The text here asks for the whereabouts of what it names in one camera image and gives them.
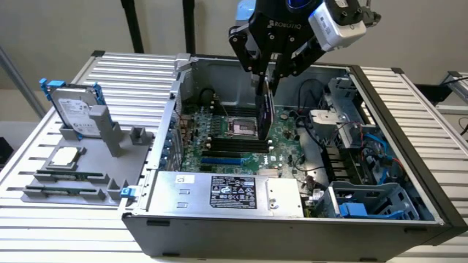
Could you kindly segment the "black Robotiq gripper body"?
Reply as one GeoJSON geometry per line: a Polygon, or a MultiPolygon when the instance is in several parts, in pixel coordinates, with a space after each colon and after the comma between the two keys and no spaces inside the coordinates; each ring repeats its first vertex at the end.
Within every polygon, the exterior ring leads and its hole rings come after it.
{"type": "Polygon", "coordinates": [[[248,31],[260,53],[295,52],[313,37],[308,22],[321,1],[256,1],[248,31]]]}

